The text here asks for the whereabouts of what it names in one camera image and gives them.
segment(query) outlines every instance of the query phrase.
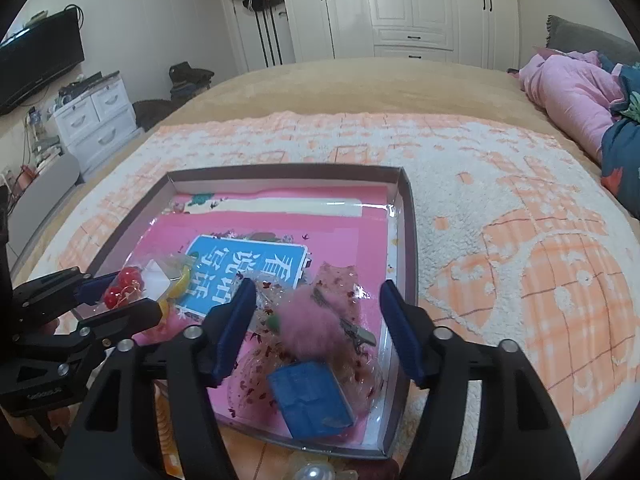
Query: television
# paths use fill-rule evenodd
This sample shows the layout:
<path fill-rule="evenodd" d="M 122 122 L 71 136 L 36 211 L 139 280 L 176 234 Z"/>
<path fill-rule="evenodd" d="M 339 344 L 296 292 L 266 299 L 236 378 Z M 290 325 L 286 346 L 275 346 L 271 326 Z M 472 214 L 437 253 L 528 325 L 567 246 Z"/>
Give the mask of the television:
<path fill-rule="evenodd" d="M 70 8 L 0 43 L 0 115 L 84 61 L 78 14 Z"/>

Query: drawer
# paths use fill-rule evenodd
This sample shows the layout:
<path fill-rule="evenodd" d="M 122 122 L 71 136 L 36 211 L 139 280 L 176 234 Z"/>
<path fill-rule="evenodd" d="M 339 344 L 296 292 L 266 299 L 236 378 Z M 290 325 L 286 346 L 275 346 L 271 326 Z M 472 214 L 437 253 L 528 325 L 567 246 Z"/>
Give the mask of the drawer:
<path fill-rule="evenodd" d="M 127 107 L 72 147 L 70 150 L 80 162 L 81 173 L 96 168 L 125 144 L 135 130 L 136 120 L 133 110 Z"/>
<path fill-rule="evenodd" d="M 113 117 L 118 111 L 129 105 L 129 97 L 122 79 L 118 79 L 91 95 L 98 118 L 103 121 Z"/>
<path fill-rule="evenodd" d="M 452 50 L 453 45 L 443 30 L 415 30 L 410 28 L 376 28 L 374 44 L 425 46 Z"/>
<path fill-rule="evenodd" d="M 377 46 L 374 47 L 375 57 L 405 57 L 409 59 L 426 59 L 430 61 L 446 61 L 448 50 L 435 48 L 409 48 L 405 46 Z"/>
<path fill-rule="evenodd" d="M 56 119 L 60 136 L 68 147 L 84 139 L 99 122 L 90 97 L 78 101 Z"/>

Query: wall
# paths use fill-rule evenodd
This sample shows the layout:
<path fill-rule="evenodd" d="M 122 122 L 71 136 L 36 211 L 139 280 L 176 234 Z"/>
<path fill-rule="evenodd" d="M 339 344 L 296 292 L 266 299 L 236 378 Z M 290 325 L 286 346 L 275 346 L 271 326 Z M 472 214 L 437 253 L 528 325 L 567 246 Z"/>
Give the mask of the wall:
<path fill-rule="evenodd" d="M 633 41 L 609 0 L 519 0 L 520 66 L 533 55 L 534 46 L 546 44 L 546 18 L 555 14 Z"/>
<path fill-rule="evenodd" d="M 132 102 L 168 99 L 169 67 L 181 61 L 213 70 L 215 84 L 237 75 L 222 0 L 28 0 L 12 30 L 40 10 L 58 12 L 70 3 L 84 11 L 81 35 L 86 60 L 74 74 L 120 70 Z M 67 80 L 54 82 L 49 95 Z M 15 167 L 22 160 L 25 113 L 26 108 L 18 108 L 0 117 L 0 171 L 9 162 Z"/>

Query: white wardrobe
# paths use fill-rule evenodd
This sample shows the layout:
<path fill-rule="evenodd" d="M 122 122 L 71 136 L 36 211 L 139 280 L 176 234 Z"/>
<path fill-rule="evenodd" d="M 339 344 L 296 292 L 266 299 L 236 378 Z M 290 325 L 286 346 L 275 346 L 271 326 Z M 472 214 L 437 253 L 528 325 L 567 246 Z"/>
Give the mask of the white wardrobe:
<path fill-rule="evenodd" d="M 518 0 L 286 0 L 296 61 L 406 57 L 518 66 Z"/>

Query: tan bedspread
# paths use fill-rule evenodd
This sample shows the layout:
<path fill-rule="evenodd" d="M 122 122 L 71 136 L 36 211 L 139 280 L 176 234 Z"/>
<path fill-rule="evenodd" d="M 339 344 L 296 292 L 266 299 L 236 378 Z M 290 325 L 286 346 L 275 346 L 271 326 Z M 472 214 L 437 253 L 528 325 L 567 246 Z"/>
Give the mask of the tan bedspread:
<path fill-rule="evenodd" d="M 408 59 L 341 59 L 251 72 L 199 95 L 120 152 L 44 231 L 16 278 L 27 280 L 62 223 L 95 185 L 160 126 L 262 117 L 290 110 L 299 114 L 394 112 L 459 114 L 551 134 L 595 180 L 600 168 L 564 136 L 520 91 L 512 76 L 473 66 Z M 640 224 L 626 211 L 636 237 Z"/>

